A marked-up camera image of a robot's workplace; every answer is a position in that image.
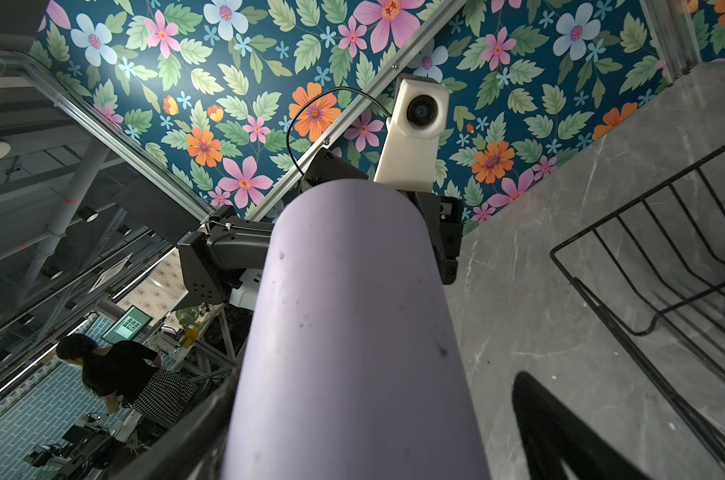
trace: screen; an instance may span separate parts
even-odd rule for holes
[[[133,340],[150,320],[152,317],[132,306],[101,338],[109,343]]]

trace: small blue flower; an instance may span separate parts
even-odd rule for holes
[[[589,98],[589,95],[585,94],[584,91],[579,92],[578,97],[573,97],[573,101],[576,102],[576,106],[584,105],[587,103],[587,98]]]
[[[234,36],[234,38],[237,39],[237,43],[234,45],[234,49],[240,51],[240,56],[244,57],[245,52],[253,51],[253,48],[249,45],[250,37],[245,37],[245,39],[242,39],[242,35],[238,33]]]
[[[557,141],[557,138],[552,139],[552,143],[547,144],[547,153],[548,154],[556,154],[558,148],[562,147],[562,144],[559,144]]]
[[[192,102],[190,102],[191,99],[192,99],[192,97],[190,95],[184,94],[184,91],[183,90],[181,91],[181,96],[180,97],[176,97],[176,100],[178,101],[178,103],[181,104],[181,107],[184,110],[186,110],[186,107],[191,107],[192,106]]]
[[[595,4],[598,5],[598,9],[595,12],[594,18],[600,17],[600,20],[605,20],[605,14],[613,11],[613,7],[608,6],[610,4],[611,0],[605,0],[605,3],[602,0],[598,0],[597,4]]]
[[[586,136],[579,135],[579,142],[576,144],[576,148],[578,148],[579,150],[583,150],[587,148],[590,143],[592,143],[592,139],[589,134],[586,134]]]
[[[317,73],[318,75],[315,76],[315,82],[319,82],[319,84],[323,87],[325,86],[325,82],[330,82],[330,77],[328,76],[330,68],[322,70],[322,67],[317,67]]]
[[[482,131],[485,131],[485,127],[490,125],[488,122],[488,117],[478,118],[477,119],[477,128],[479,128]]]
[[[645,95],[640,95],[639,97],[637,97],[637,100],[639,100],[639,101],[640,101],[640,106],[642,107],[643,105],[645,105],[645,104],[646,104],[647,102],[649,102],[649,101],[653,100],[654,98],[656,98],[656,95],[654,95],[654,94],[653,94],[653,93],[651,92],[651,90],[650,90],[650,89],[648,89],[648,90],[647,90],[647,91],[645,92]]]
[[[211,28],[208,25],[205,25],[205,32],[208,32],[208,34],[203,37],[203,40],[210,40],[211,47],[214,46],[216,40],[221,40],[221,38],[219,38],[216,34],[216,27]]]
[[[280,40],[280,46],[275,47],[275,50],[277,50],[280,53],[280,58],[288,58],[290,55],[288,55],[289,48],[285,46],[285,42]]]
[[[325,33],[319,34],[320,40],[325,40],[325,48],[330,45],[336,45],[336,33],[330,31],[330,27],[325,27]]]
[[[552,18],[554,16],[554,12],[544,12],[544,17],[539,20],[539,24],[544,25],[542,28],[547,28],[548,25],[555,23],[555,20]]]
[[[82,75],[82,72],[80,72],[80,66],[75,65],[74,62],[72,62],[71,60],[69,61],[69,66],[67,67],[67,70],[72,73],[72,77],[77,78]]]

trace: flower center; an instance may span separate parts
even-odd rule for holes
[[[571,30],[571,42],[575,42],[581,38],[581,36],[584,34],[584,27],[581,25],[576,25],[573,27],[573,30]]]
[[[99,40],[96,35],[91,33],[90,36],[88,36],[88,41],[90,43],[90,46],[92,46],[96,50],[99,50],[99,48],[101,48],[101,40]]]
[[[389,2],[381,8],[381,16],[387,22],[394,20],[400,14],[400,0],[389,0]]]
[[[226,20],[229,22],[232,19],[232,9],[227,7],[226,5],[222,5],[219,9],[219,14],[221,15],[222,20]]]

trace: black fabric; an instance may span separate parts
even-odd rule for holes
[[[157,352],[137,342],[115,343],[104,356],[85,360],[83,380],[100,396],[115,393],[126,402],[134,402],[158,370],[145,360],[154,360]]]

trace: green leaf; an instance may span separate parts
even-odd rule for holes
[[[69,61],[69,46],[67,39],[58,31],[58,27],[54,23],[50,23],[48,30],[48,50],[50,54],[59,62]]]
[[[194,180],[194,184],[197,188],[203,190],[204,192],[213,190],[214,180],[210,178],[210,175],[205,171],[205,168],[202,165],[198,165],[194,159],[190,161],[190,166],[192,167],[192,180]]]
[[[346,0],[322,0],[325,19],[330,23],[346,22]]]
[[[253,116],[256,118],[263,117],[264,121],[272,120],[277,112],[277,101],[280,100],[281,93],[275,91],[272,93],[263,92],[253,101]]]
[[[330,73],[333,74],[333,83],[338,87],[346,80],[352,70],[352,55],[348,48],[339,48],[338,45],[330,50]]]
[[[591,111],[577,111],[574,114],[570,114],[565,120],[561,120],[557,126],[557,136],[560,137],[560,140],[572,139],[582,128],[587,126],[587,120],[594,114]]]
[[[605,85],[598,78],[595,82],[595,86],[592,88],[592,98],[595,100],[595,109],[600,107],[602,103],[603,95],[605,95]]]
[[[488,126],[488,131],[485,132],[485,140],[488,143],[500,142],[504,140],[506,135],[506,122],[504,121],[504,112],[502,111],[495,120]]]
[[[178,25],[178,32],[186,35],[194,32],[195,27],[203,21],[203,15],[192,12],[192,9],[184,5],[170,4],[165,7],[165,24],[175,23]]]
[[[533,97],[524,88],[516,88],[509,93],[507,107],[516,114],[524,114],[536,109]]]
[[[223,91],[223,87],[216,83],[216,78],[202,68],[195,68],[191,73],[191,77],[192,86],[206,95]]]
[[[158,101],[157,94],[144,84],[142,84],[141,87],[144,88],[144,98],[146,98],[146,101],[149,102],[149,105],[154,107],[154,110],[156,110],[157,113],[162,113],[162,110],[160,110],[160,102]]]
[[[621,84],[621,90],[618,93],[623,94],[625,91],[644,85],[656,75],[656,65],[658,58],[653,55],[646,55],[635,64],[635,67],[627,73],[627,79]]]
[[[221,105],[225,112],[237,120],[245,120],[248,118],[248,103],[242,100],[242,98],[227,95],[226,98],[216,100],[216,103]]]
[[[468,206],[479,206],[483,202],[483,187],[477,183],[474,177],[469,178],[464,188],[464,202]]]
[[[267,0],[272,21],[282,32],[290,32],[296,27],[296,13],[283,0]]]
[[[464,129],[464,120],[475,120],[475,114],[463,105],[456,105],[453,109],[453,121],[456,122],[459,131]]]
[[[511,48],[511,54],[524,57],[526,54],[533,53],[536,48],[545,44],[549,37],[540,34],[541,30],[535,27],[519,26],[509,35],[517,43]]]
[[[458,70],[474,70],[482,67],[485,62],[483,60],[483,52],[488,49],[488,43],[485,41],[485,37],[480,37],[475,40],[474,43],[469,45],[469,48],[464,52],[464,58],[456,67]]]
[[[368,57],[360,52],[360,60],[357,63],[357,87],[360,90],[365,88],[373,82],[373,78],[376,77],[376,71],[373,69],[373,62],[368,60]]]
[[[475,105],[475,110],[492,104],[501,94],[502,86],[499,85],[498,75],[499,72],[491,72],[483,78],[480,89],[477,91],[477,105]]]
[[[565,93],[557,85],[552,87],[550,84],[543,84],[541,86],[544,89],[544,96],[541,97],[541,101],[544,102],[544,111],[550,115],[560,113],[565,106]]]
[[[509,68],[511,73],[511,82],[516,85],[527,84],[533,82],[544,71],[543,68],[537,67],[536,62],[530,60],[518,60]]]
[[[127,20],[127,12],[120,12],[116,15],[109,14],[109,15],[107,15],[107,21],[104,22],[104,25],[107,26],[107,28],[109,29],[109,32],[122,33],[123,25],[125,24],[126,20]]]
[[[35,40],[34,42],[32,42],[29,54],[34,60],[42,63],[45,68],[50,68],[53,66],[53,61],[50,60],[48,51],[45,50],[45,47],[42,46],[39,40]]]
[[[163,79],[163,90],[168,91],[178,84],[181,78],[181,62],[178,57],[172,52],[165,58],[163,54],[157,58],[157,69],[159,70],[160,78]]]
[[[127,43],[125,44],[126,48],[129,48],[131,50],[135,50],[136,48],[139,48],[140,50],[146,50],[147,47],[149,47],[149,35],[152,34],[152,32],[149,31],[149,28],[146,27],[144,24],[144,20],[146,17],[143,17],[141,15],[136,15],[133,17],[133,20],[130,21],[129,24],[127,24]]]
[[[475,156],[480,153],[480,150],[476,148],[460,148],[459,151],[450,156],[450,160],[461,165],[462,167],[468,167],[475,162]]]
[[[319,23],[317,0],[296,0],[296,11],[299,12],[301,23],[307,27],[314,27]]]
[[[279,2],[280,0],[270,0],[270,2]],[[309,70],[317,61],[322,53],[322,45],[319,38],[304,34],[301,40],[296,43],[296,49],[293,50],[293,56],[296,57],[296,67],[294,70],[296,73],[301,72],[303,69]]]
[[[516,141],[511,146],[515,149],[515,155],[526,164],[534,164],[539,161],[541,151],[544,149],[538,141],[531,140],[530,138]]]
[[[546,115],[536,115],[523,120],[528,125],[528,131],[536,138],[547,138],[555,126],[555,122]]]
[[[468,26],[476,37],[480,36],[480,25],[485,21],[485,0],[468,0],[464,4],[462,14],[464,24]]]
[[[472,41],[472,35],[469,35],[468,37],[464,37],[461,40],[454,40],[451,42],[451,44],[448,46],[448,56],[449,57],[458,57],[464,52],[464,49],[467,48],[469,43]]]
[[[639,18],[632,18],[632,15],[627,13],[624,17],[624,30],[620,35],[624,53],[632,53],[643,48],[648,32]]]

